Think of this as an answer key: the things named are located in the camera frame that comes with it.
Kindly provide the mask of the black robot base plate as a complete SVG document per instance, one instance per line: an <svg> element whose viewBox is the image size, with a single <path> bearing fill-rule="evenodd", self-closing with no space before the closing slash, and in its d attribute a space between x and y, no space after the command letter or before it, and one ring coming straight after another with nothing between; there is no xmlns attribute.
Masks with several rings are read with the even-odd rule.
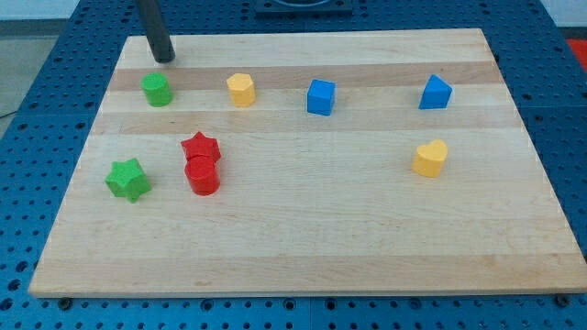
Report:
<svg viewBox="0 0 587 330"><path fill-rule="evenodd" d="M351 13L352 0L256 0L255 12L273 14L322 14Z"/></svg>

